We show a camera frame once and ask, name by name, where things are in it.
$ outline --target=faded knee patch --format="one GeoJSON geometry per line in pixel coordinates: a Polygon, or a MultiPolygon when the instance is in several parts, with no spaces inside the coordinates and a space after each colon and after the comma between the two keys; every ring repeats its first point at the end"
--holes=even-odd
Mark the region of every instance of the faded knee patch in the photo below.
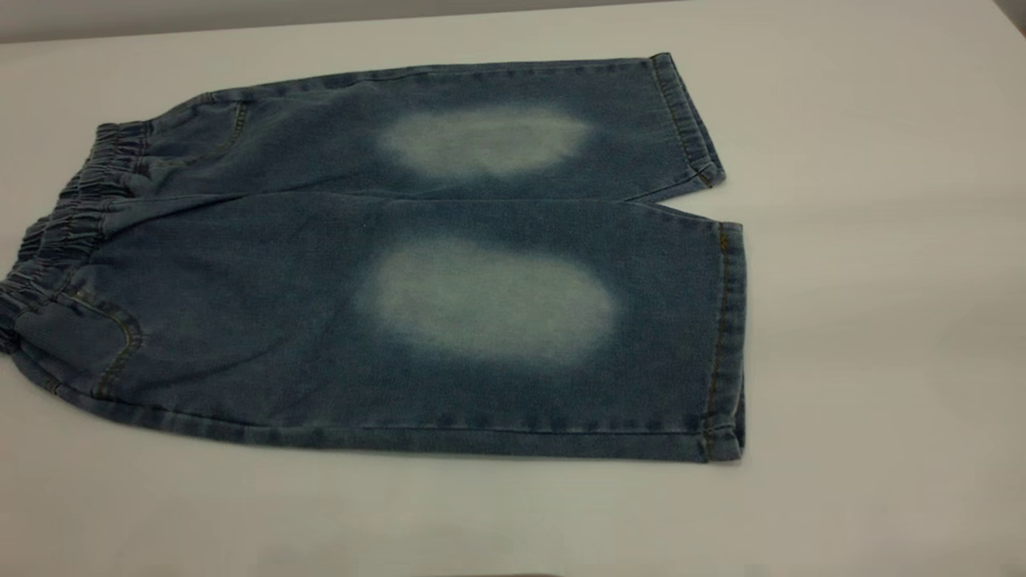
{"type": "Polygon", "coordinates": [[[567,160],[589,131],[587,123],[550,108],[491,106],[410,114],[388,126],[378,144],[427,177],[503,179],[567,160]]]}
{"type": "Polygon", "coordinates": [[[568,259],[444,237],[384,255],[357,303],[409,346],[546,367],[584,360],[613,333],[618,309],[600,279],[568,259]]]}

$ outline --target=denim shorts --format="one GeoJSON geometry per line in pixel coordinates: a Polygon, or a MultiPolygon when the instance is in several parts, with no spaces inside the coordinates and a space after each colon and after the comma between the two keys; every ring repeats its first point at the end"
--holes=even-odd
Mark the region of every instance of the denim shorts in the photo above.
{"type": "Polygon", "coordinates": [[[104,124],[0,285],[0,348],[120,423],[220,440],[722,461],[741,226],[669,54],[427,66],[104,124]]]}

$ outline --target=hem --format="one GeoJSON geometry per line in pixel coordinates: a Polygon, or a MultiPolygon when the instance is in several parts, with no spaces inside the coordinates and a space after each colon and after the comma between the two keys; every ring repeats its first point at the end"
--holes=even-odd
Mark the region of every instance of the hem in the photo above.
{"type": "Polygon", "coordinates": [[[726,174],[687,87],[677,72],[673,57],[663,52],[652,56],[653,75],[680,140],[684,160],[704,188],[723,182],[726,174]]]}

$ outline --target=white surface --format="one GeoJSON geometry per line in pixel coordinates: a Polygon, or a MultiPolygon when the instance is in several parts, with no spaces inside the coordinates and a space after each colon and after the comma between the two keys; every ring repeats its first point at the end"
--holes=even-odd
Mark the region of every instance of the white surface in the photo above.
{"type": "Polygon", "coordinates": [[[643,0],[0,0],[0,42],[476,14],[640,1],[643,0]]]}
{"type": "Polygon", "coordinates": [[[8,574],[1026,571],[1026,42],[989,0],[699,0],[0,46],[0,265],[102,121],[290,77],[661,50],[728,175],[670,204],[746,226],[739,465],[223,445],[96,419],[5,358],[8,574]]]}

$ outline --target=stitching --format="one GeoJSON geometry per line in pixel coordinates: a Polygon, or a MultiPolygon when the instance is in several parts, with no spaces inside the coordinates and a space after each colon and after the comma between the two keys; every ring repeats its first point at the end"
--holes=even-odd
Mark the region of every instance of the stitching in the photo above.
{"type": "Polygon", "coordinates": [[[712,419],[713,403],[716,400],[717,377],[719,376],[719,361],[723,354],[723,333],[726,332],[726,296],[727,296],[727,256],[726,256],[726,234],[723,233],[723,224],[719,225],[719,252],[723,255],[723,299],[719,306],[719,334],[716,336],[716,356],[712,363],[712,377],[709,379],[709,399],[706,403],[705,429],[703,438],[705,444],[706,460],[709,460],[709,444],[712,443],[711,434],[713,430],[709,428],[709,421],[712,419]]]}
{"type": "MultiPolygon", "coordinates": [[[[677,113],[674,112],[673,107],[670,106],[670,100],[666,95],[666,83],[663,82],[663,77],[660,76],[659,65],[656,64],[655,61],[653,61],[652,75],[656,77],[656,84],[659,85],[659,94],[663,98],[663,104],[666,105],[666,110],[670,112],[670,118],[673,120],[674,133],[677,136],[677,142],[680,143],[680,150],[684,153],[684,162],[692,170],[695,170],[695,166],[692,166],[690,155],[687,154],[687,144],[684,143],[683,131],[680,129],[680,120],[677,119],[677,113]]],[[[712,188],[712,183],[709,182],[709,179],[707,179],[705,175],[698,170],[695,170],[695,172],[696,176],[702,179],[702,182],[705,183],[706,188],[712,188]]]]}
{"type": "MultiPolygon", "coordinates": [[[[702,169],[704,170],[704,169],[708,168],[709,166],[714,166],[714,165],[715,164],[713,164],[713,163],[710,162],[709,164],[707,164],[706,166],[704,166],[702,169]]],[[[663,191],[666,191],[666,190],[669,190],[669,189],[671,189],[673,187],[685,185],[685,184],[694,181],[695,179],[699,179],[699,178],[701,178],[703,182],[705,182],[705,183],[708,184],[708,181],[706,181],[706,179],[702,175],[702,172],[698,171],[698,172],[695,172],[695,175],[693,175],[693,176],[690,176],[690,177],[688,177],[688,178],[686,178],[686,179],[684,179],[682,181],[678,181],[678,182],[675,182],[673,184],[666,185],[666,186],[664,186],[662,188],[657,188],[656,190],[650,190],[648,192],[643,192],[641,194],[638,194],[637,196],[632,196],[630,198],[625,198],[625,199],[623,199],[623,202],[631,202],[631,201],[634,201],[634,200],[640,200],[640,199],[642,199],[642,198],[644,198],[646,196],[652,196],[654,194],[659,194],[659,193],[661,193],[663,191]]]]}
{"type": "Polygon", "coordinates": [[[228,137],[221,146],[214,150],[206,153],[200,154],[198,156],[191,156],[189,158],[175,158],[171,160],[156,160],[157,164],[163,164],[165,166],[185,166],[204,160],[207,158],[213,158],[215,156],[221,156],[222,154],[230,151],[239,141],[239,137],[242,134],[242,128],[246,125],[246,118],[248,117],[249,103],[245,101],[240,101],[235,106],[235,119],[232,123],[232,133],[228,137]]]}
{"type": "Polygon", "coordinates": [[[114,357],[114,360],[112,360],[111,363],[107,367],[107,370],[104,371],[104,373],[100,376],[100,382],[96,384],[95,396],[97,398],[103,398],[103,397],[111,398],[109,394],[110,387],[117,381],[121,369],[124,368],[124,364],[125,362],[128,361],[128,357],[131,355],[131,353],[139,350],[140,338],[135,337],[132,334],[132,331],[128,328],[128,325],[121,319],[98,308],[97,306],[94,306],[90,303],[83,301],[82,299],[85,298],[86,295],[82,291],[79,291],[74,295],[64,295],[64,297],[70,301],[74,301],[82,305],[83,307],[97,314],[101,314],[113,320],[121,329],[121,332],[124,333],[125,336],[124,348],[121,349],[121,351],[117,354],[117,356],[114,357]]]}
{"type": "MultiPolygon", "coordinates": [[[[450,65],[450,66],[476,66],[476,65],[450,65]]],[[[352,82],[350,82],[349,84],[342,84],[342,85],[339,85],[339,86],[332,86],[330,88],[324,87],[324,88],[306,88],[306,89],[304,89],[301,86],[293,86],[291,89],[288,90],[288,92],[325,92],[325,91],[329,91],[329,90],[341,90],[341,89],[344,89],[344,88],[349,88],[349,87],[355,86],[356,84],[361,84],[363,82],[390,82],[392,80],[403,80],[405,78],[411,78],[411,77],[416,77],[416,76],[438,76],[438,75],[445,75],[445,76],[474,76],[474,75],[481,75],[481,76],[484,76],[484,75],[488,75],[488,74],[499,75],[499,74],[502,74],[502,73],[507,73],[508,74],[510,72],[521,72],[521,71],[531,71],[531,72],[564,71],[564,70],[577,70],[577,69],[585,69],[585,68],[586,69],[608,68],[609,66],[610,66],[609,64],[594,64],[594,65],[569,65],[569,66],[548,66],[548,67],[523,67],[523,68],[502,68],[502,69],[496,69],[496,70],[473,71],[473,72],[472,71],[467,71],[467,72],[450,72],[450,71],[446,71],[446,70],[428,70],[428,71],[424,71],[424,72],[409,72],[409,73],[406,73],[406,74],[400,74],[399,76],[389,76],[389,77],[385,77],[385,78],[357,78],[357,79],[353,80],[352,82]]],[[[626,68],[626,67],[634,66],[634,64],[633,63],[624,63],[622,65],[611,65],[611,66],[615,66],[617,69],[619,69],[619,68],[626,68]]],[[[305,81],[311,81],[311,80],[322,80],[323,81],[323,80],[327,80],[327,79],[330,79],[330,78],[334,78],[337,76],[345,76],[346,74],[360,74],[360,73],[358,73],[358,72],[357,73],[352,73],[352,72],[351,73],[345,73],[344,72],[342,74],[326,74],[326,75],[322,75],[322,76],[314,76],[314,77],[311,77],[311,78],[299,78],[299,79],[294,79],[294,80],[283,80],[281,82],[271,82],[271,83],[268,83],[268,84],[256,84],[254,86],[243,86],[243,87],[238,87],[238,88],[226,88],[224,90],[216,90],[214,92],[209,92],[209,94],[210,94],[211,99],[213,99],[211,102],[231,103],[231,102],[237,102],[237,101],[232,100],[231,98],[229,98],[227,100],[224,100],[223,97],[228,95],[228,94],[230,94],[231,92],[234,92],[234,91],[247,91],[247,92],[251,92],[253,90],[273,90],[273,89],[275,89],[275,88],[277,88],[279,86],[282,86],[282,85],[288,85],[288,84],[292,84],[292,83],[299,83],[299,82],[305,82],[305,81]]],[[[288,92],[285,92],[283,94],[268,94],[268,95],[269,97],[283,98],[283,97],[287,97],[288,92]]]]}

